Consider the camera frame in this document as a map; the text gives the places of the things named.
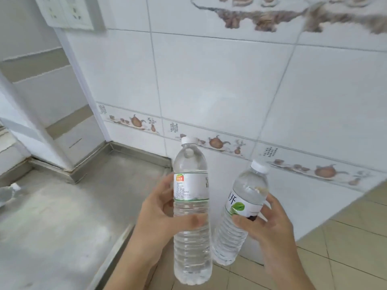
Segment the orange and green logo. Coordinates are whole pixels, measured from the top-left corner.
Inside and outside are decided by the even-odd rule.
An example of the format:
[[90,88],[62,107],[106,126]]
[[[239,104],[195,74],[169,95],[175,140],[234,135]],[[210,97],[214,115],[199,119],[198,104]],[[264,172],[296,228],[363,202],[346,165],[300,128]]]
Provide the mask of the orange and green logo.
[[183,174],[177,174],[176,175],[176,181],[177,182],[184,181],[184,175]]

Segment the white bottle cap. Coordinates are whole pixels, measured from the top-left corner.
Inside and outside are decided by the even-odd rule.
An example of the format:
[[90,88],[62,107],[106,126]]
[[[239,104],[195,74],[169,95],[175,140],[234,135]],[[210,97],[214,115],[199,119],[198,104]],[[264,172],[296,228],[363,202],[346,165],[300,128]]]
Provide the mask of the white bottle cap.
[[262,174],[267,174],[268,173],[268,167],[261,165],[258,163],[256,160],[253,160],[251,163],[250,167],[252,167],[255,171],[262,173]]
[[183,145],[185,143],[194,143],[197,145],[199,143],[199,139],[197,137],[184,136],[181,138],[181,144]]

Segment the person's left hand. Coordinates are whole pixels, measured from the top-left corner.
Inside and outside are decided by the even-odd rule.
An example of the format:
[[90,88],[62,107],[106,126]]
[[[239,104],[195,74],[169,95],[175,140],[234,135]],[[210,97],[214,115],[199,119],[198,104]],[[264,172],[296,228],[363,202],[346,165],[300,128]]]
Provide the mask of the person's left hand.
[[169,217],[166,208],[173,206],[173,188],[170,183],[174,174],[165,176],[144,200],[141,212],[128,247],[151,266],[160,259],[162,249],[178,232],[191,231],[201,227],[207,220],[207,214],[188,214]]

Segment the bottle label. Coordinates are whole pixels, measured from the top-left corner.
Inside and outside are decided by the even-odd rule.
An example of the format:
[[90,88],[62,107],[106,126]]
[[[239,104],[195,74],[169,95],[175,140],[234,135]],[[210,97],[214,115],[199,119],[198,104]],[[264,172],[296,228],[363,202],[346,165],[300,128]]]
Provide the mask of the bottle label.
[[248,201],[240,198],[234,190],[230,192],[228,199],[226,201],[226,211],[233,215],[239,214],[245,216],[246,218],[254,221],[257,218],[258,213],[260,212],[262,205],[254,205]]
[[175,200],[208,200],[208,174],[175,174],[173,179],[173,195]]

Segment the bottle bottom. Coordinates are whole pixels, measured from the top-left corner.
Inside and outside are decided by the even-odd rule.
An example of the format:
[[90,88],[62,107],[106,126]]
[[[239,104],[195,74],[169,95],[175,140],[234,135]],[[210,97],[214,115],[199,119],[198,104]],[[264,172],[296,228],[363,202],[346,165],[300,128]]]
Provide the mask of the bottle bottom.
[[216,249],[215,246],[212,246],[211,248],[211,257],[212,259],[217,262],[218,264],[221,264],[222,266],[229,266],[232,264],[238,253],[235,254],[235,252],[231,253],[225,253],[225,252],[220,252]]
[[212,262],[209,261],[209,266],[198,272],[188,272],[183,270],[179,265],[174,265],[175,277],[181,284],[200,285],[207,282],[212,274]]

